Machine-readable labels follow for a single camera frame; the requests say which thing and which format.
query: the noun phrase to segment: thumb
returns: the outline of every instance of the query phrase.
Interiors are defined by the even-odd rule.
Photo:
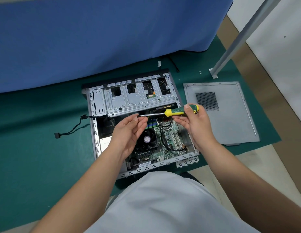
[[[129,122],[126,125],[126,127],[129,128],[130,130],[133,130],[133,128],[135,128],[138,123],[139,123],[139,119],[137,117],[135,117],[131,122]]]
[[[190,122],[192,122],[193,120],[195,120],[197,118],[197,115],[194,113],[194,111],[192,110],[192,108],[186,104],[184,106],[184,111],[189,119]]]

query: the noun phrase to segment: blue cloth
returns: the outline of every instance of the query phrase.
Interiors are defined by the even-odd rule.
[[[207,50],[232,1],[0,4],[0,93],[81,78],[178,50]]]

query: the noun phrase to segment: hand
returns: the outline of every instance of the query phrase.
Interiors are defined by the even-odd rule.
[[[121,160],[125,160],[133,151],[137,139],[147,126],[147,117],[136,117],[132,114],[121,120],[114,128],[109,147],[120,154]]]
[[[211,122],[207,112],[202,105],[199,106],[198,114],[195,114],[191,107],[187,104],[184,106],[186,116],[173,115],[172,118],[175,122],[185,127],[194,142],[195,147],[200,151],[215,143],[218,143],[215,139]]]

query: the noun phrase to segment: screwdriver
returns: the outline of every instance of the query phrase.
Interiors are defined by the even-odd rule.
[[[189,105],[194,113],[197,113],[199,111],[198,105]],[[156,114],[142,114],[138,115],[137,117],[147,117],[147,116],[156,116],[156,115],[165,115],[167,117],[170,117],[172,115],[186,115],[184,111],[184,107],[176,108],[176,109],[171,109],[171,110],[166,110],[164,113],[156,113]]]

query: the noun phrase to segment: green mat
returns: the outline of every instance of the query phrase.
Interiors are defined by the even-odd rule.
[[[163,59],[162,68],[170,69],[183,102],[183,83],[241,83],[261,142],[229,147],[234,155],[280,141],[232,61],[218,74],[218,79],[211,78],[208,68],[215,65],[224,51],[216,36],[206,52],[171,54],[179,73],[167,58]],[[80,115],[88,113],[81,85],[157,70],[157,63],[158,58],[154,58],[87,78],[0,94],[0,231],[41,219],[93,163],[88,120],[83,120],[81,128],[72,135],[54,138],[55,132],[68,132],[79,122]],[[182,169],[175,169],[172,164],[164,168],[184,172],[206,165],[203,157],[200,159]],[[126,182],[117,182],[113,194]]]

